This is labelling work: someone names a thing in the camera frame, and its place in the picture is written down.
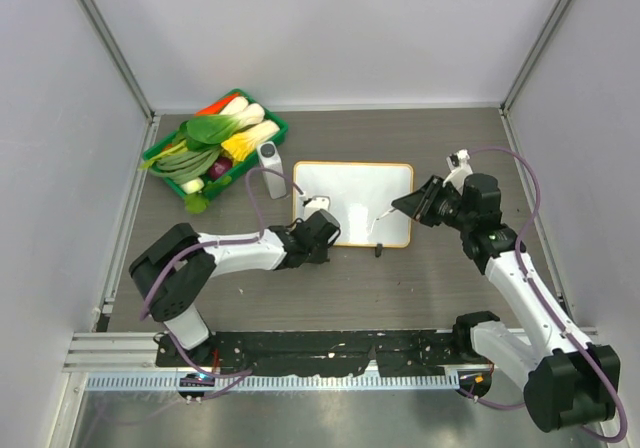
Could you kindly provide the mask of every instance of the white marker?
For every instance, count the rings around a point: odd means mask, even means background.
[[[378,218],[376,218],[376,220],[375,220],[375,221],[379,221],[379,220],[381,220],[381,219],[382,219],[382,218],[384,218],[385,216],[388,216],[388,215],[390,215],[391,213],[393,213],[394,211],[396,211],[396,209],[395,209],[395,208],[393,208],[393,207],[389,208],[387,211],[385,211],[383,214],[381,214]]]

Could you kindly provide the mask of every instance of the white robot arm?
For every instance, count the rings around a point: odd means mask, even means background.
[[[473,173],[466,150],[450,155],[447,163],[451,173],[445,179],[432,176],[419,190],[391,205],[423,225],[444,223],[458,230],[464,253],[504,296],[530,344],[511,334],[490,312],[458,317],[454,332],[463,334],[471,353],[495,363],[523,390],[529,414],[542,431],[611,419],[615,404],[577,346],[596,360],[617,389],[620,360],[615,351],[595,346],[562,310],[531,257],[516,253],[517,234],[502,222],[497,180]],[[567,338],[569,333],[573,340]]]
[[[211,337],[194,300],[209,278],[245,270],[297,268],[303,263],[328,261],[327,252],[339,236],[340,224],[319,209],[306,220],[290,226],[271,226],[259,233],[219,236],[196,233],[187,223],[171,228],[130,266],[129,274],[143,298],[170,260],[185,248],[197,245],[183,266],[172,269],[153,295],[149,312],[164,323],[182,348],[206,353]],[[199,358],[197,352],[192,358]]]

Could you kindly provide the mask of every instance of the green basket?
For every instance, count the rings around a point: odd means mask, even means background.
[[[226,95],[224,95],[220,99],[225,98],[225,97],[231,95],[232,93],[240,93],[240,95],[244,96],[249,101],[249,103],[256,103],[256,100],[254,100],[251,97],[251,95],[247,94],[246,92],[244,92],[244,91],[242,91],[240,89],[231,90],[229,93],[227,93]],[[280,127],[280,131],[278,131],[275,135],[273,135],[270,138],[269,141],[273,141],[276,145],[281,144],[284,141],[284,139],[285,139],[285,137],[287,135],[287,131],[289,130],[289,126],[280,117],[274,115],[272,112],[270,112],[266,108],[264,108],[264,119],[265,120],[271,120],[276,125],[278,125],[278,127]],[[165,146],[167,146],[169,143],[171,143],[171,141],[173,140],[173,137],[176,135],[176,133],[177,133],[177,131],[174,131],[170,135],[165,136],[162,140],[160,140],[158,143],[156,143],[151,148],[149,148],[147,151],[145,151],[142,154],[142,159],[144,161],[147,161],[150,158],[156,156],[158,153],[160,153]],[[250,168],[252,168],[253,166],[255,166],[257,164],[258,164],[258,155],[254,151],[242,163],[238,163],[236,166],[234,166],[229,171],[227,171],[224,174],[224,176],[222,178],[220,178],[218,180],[218,182],[216,183],[218,186],[216,188],[212,188],[210,190],[207,190],[205,196],[209,200],[213,200],[216,196],[218,196],[220,193],[222,193],[224,190],[226,190],[227,187],[231,183],[236,181],[238,178],[240,178],[242,175],[244,175],[247,171],[249,171]],[[207,174],[201,175],[200,178],[202,178],[202,180],[205,182],[205,186],[210,181],[213,181],[209,177],[209,175],[207,175]],[[163,180],[167,183],[167,185],[169,185],[171,187],[171,189],[173,191],[175,191],[178,195],[180,195],[180,198],[184,198],[185,196],[187,196],[187,194],[184,191],[182,191],[182,189],[178,185],[176,185],[173,181],[171,181],[171,180],[169,180],[167,178],[163,178]]]

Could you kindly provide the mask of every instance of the cable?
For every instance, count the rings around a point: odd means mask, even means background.
[[[493,401],[485,400],[484,398],[476,397],[473,394],[473,386],[471,387],[470,391],[467,391],[464,388],[458,388],[458,391],[462,393],[464,396],[466,396],[467,398],[477,403],[480,403],[482,406],[486,406],[487,408],[492,408],[494,410],[513,411],[513,410],[519,410],[520,408],[523,408],[525,406],[524,402],[518,403],[517,405],[503,405],[501,403],[495,403]]]
[[[518,267],[520,268],[520,271],[522,271],[522,274],[524,275],[524,277],[527,279],[529,286],[531,287],[534,294],[536,295],[536,298],[538,298],[538,301],[540,301],[540,304],[547,311],[547,313],[549,314],[553,322],[556,324],[558,329],[560,329],[563,333],[565,333],[567,339],[571,342],[571,344],[573,344],[573,346],[578,350],[578,352],[580,352],[580,354],[583,356],[583,358],[586,360],[589,366],[591,366],[594,373],[598,376],[598,378],[606,388],[607,392],[609,393],[609,396],[611,396],[618,410],[618,415],[620,418],[620,429],[617,435],[604,436],[599,433],[596,433],[595,431],[587,428],[586,426],[582,426],[581,427],[582,430],[584,430],[589,435],[593,436],[594,438],[600,441],[604,441],[607,443],[619,443],[622,440],[624,440],[624,438],[627,436],[628,420],[627,420],[627,413],[624,409],[624,406],[622,405],[622,401],[620,400],[620,397],[618,396],[618,393],[616,392],[615,387],[613,386],[611,381],[609,381],[609,378],[604,373],[604,371],[602,371],[602,368],[598,366],[598,363],[587,352],[587,350],[584,349],[584,347],[578,342],[578,340],[571,333],[567,332],[567,325],[565,325],[565,323],[555,312],[551,304],[547,301],[544,294],[542,293],[542,290],[540,289],[540,287],[538,287],[535,280],[530,276],[528,276],[529,270],[527,269],[527,266],[525,265],[524,260],[522,259],[522,240],[524,238],[524,235],[527,233],[527,231],[535,221],[536,217],[538,216],[538,211],[540,210],[540,183],[538,181],[538,178],[535,172],[533,171],[533,168],[531,167],[531,165],[529,165],[527,160],[524,159],[524,157],[502,146],[487,146],[485,148],[469,150],[469,156],[475,155],[477,153],[484,153],[487,151],[499,151],[499,152],[506,153],[508,155],[513,156],[522,164],[522,166],[525,167],[525,169],[527,170],[527,173],[531,177],[531,181],[533,182],[533,187],[535,191],[535,203],[534,203],[533,211],[531,212],[531,216],[525,222],[524,226],[522,227],[522,229],[518,233],[518,236],[516,237],[515,252],[516,252],[516,260],[518,261]]]
[[[262,212],[260,211],[260,207],[258,206],[258,202],[256,201],[253,191],[251,190],[251,183],[250,183],[251,177],[253,176],[253,174],[259,171],[273,173],[274,175],[281,177],[286,182],[288,182],[293,188],[295,188],[301,195],[304,194],[302,189],[300,189],[300,187],[291,178],[289,178],[288,176],[285,176],[282,173],[279,173],[270,168],[254,167],[250,169],[247,173],[247,176],[245,176],[244,181],[245,181],[245,187],[247,189],[247,195],[249,196],[249,201],[251,202],[251,206],[253,206],[253,210],[256,216],[258,217],[258,230],[259,230],[258,236],[255,238],[249,238],[249,239],[243,238],[243,239],[235,239],[235,240],[212,240],[204,243],[196,243],[195,245],[191,245],[185,248],[184,250],[180,251],[173,258],[171,258],[169,263],[167,263],[166,266],[162,269],[162,271],[160,271],[158,278],[156,278],[156,280],[153,282],[153,285],[151,286],[151,289],[149,290],[149,293],[147,293],[147,296],[145,297],[144,302],[142,304],[142,310],[140,312],[140,321],[143,321],[149,315],[149,307],[151,305],[151,300],[153,300],[154,296],[160,289],[160,286],[162,286],[162,283],[164,283],[164,280],[167,278],[167,275],[169,274],[169,272],[174,268],[176,263],[180,262],[189,253],[193,253],[196,250],[199,250],[201,248],[207,248],[210,246],[248,245],[251,243],[257,243],[262,239],[265,232],[264,218],[262,217]],[[169,336],[171,337],[171,340],[173,341],[173,344],[175,345],[182,359],[185,361],[185,363],[187,363],[191,368],[196,370],[198,373],[202,373],[203,375],[208,376],[209,378],[233,378],[236,376],[246,377],[251,374],[251,370],[244,370],[238,373],[229,373],[224,375],[213,373],[213,371],[203,370],[191,358],[189,358],[189,355],[187,355],[187,352],[184,350],[184,348],[182,348],[182,346],[180,345],[180,342],[176,339],[173,333],[171,333],[171,330],[169,330],[168,328],[167,330],[168,330]]]
[[[247,173],[247,176],[245,177],[245,187],[247,188],[247,195],[249,195],[249,201],[251,202],[253,211],[258,217],[258,236],[255,238],[248,238],[248,239],[243,238],[243,239],[235,239],[235,240],[212,240],[204,243],[196,243],[195,245],[191,245],[185,248],[184,250],[182,250],[181,252],[179,252],[178,254],[176,254],[173,258],[171,258],[169,263],[167,263],[167,265],[162,269],[162,271],[158,275],[158,278],[156,278],[156,281],[151,286],[149,293],[147,293],[147,296],[144,299],[144,303],[142,304],[142,310],[140,311],[140,321],[144,321],[145,318],[149,316],[149,307],[151,305],[151,301],[156,296],[156,293],[160,289],[160,286],[162,285],[162,283],[164,283],[164,280],[167,278],[169,271],[171,271],[175,267],[175,265],[178,262],[180,262],[185,256],[201,248],[208,248],[210,246],[250,245],[251,243],[257,243],[262,239],[265,232],[264,218],[262,217],[262,212],[260,211],[258,202],[256,201],[256,198],[253,195],[253,192],[251,191],[251,185],[250,185],[251,176],[254,173],[257,173],[259,171],[273,173],[274,175],[281,177],[286,182],[288,182],[293,188],[295,188],[298,191],[298,193],[300,193],[301,195],[304,194],[304,192],[300,189],[300,187],[291,178],[283,175],[282,173],[279,173],[270,168],[262,168],[262,167],[251,168]]]
[[[201,401],[212,400],[214,398],[221,397],[222,395],[226,394],[231,388],[233,388],[233,387],[239,385],[240,383],[242,383],[247,378],[247,376],[249,376],[250,374],[251,374],[251,371],[249,371],[249,373],[241,375],[236,381],[230,383],[229,386],[225,386],[224,388],[221,388],[221,389],[219,389],[218,391],[216,391],[214,393],[210,393],[210,394],[204,395],[201,398]],[[215,381],[198,380],[198,379],[192,379],[192,378],[189,378],[186,381],[188,381],[191,384],[195,384],[195,385],[216,386],[216,382]]]

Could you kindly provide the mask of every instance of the gray floor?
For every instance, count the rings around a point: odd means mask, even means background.
[[[445,156],[461,148],[508,146],[496,109],[289,112],[290,131],[280,148],[286,173],[300,160],[405,162],[416,187],[431,174],[446,174]],[[162,117],[158,137],[186,116]],[[515,164],[502,154],[482,154],[475,171],[496,176],[505,221],[520,227],[529,214]],[[291,221],[291,200],[271,200],[260,177],[255,193],[269,224]],[[216,234],[256,229],[243,183],[235,183],[201,215],[160,179],[147,177],[125,266],[175,223]],[[545,281],[550,276],[535,233],[526,240]],[[141,298],[122,276],[109,331],[152,331],[139,322]],[[411,244],[375,259],[367,248],[336,247],[331,262],[280,272],[245,272],[209,283],[197,301],[205,321],[218,330],[314,330],[446,328],[457,315],[492,310],[517,326],[511,310],[462,253],[446,227],[413,226]]]
[[[522,395],[497,372],[488,398],[510,404]],[[96,416],[99,409],[134,424],[107,422]],[[525,409],[498,412],[453,391],[247,393],[190,406],[170,393],[94,392],[85,395],[76,427],[74,448],[606,446],[579,428],[542,433]]]

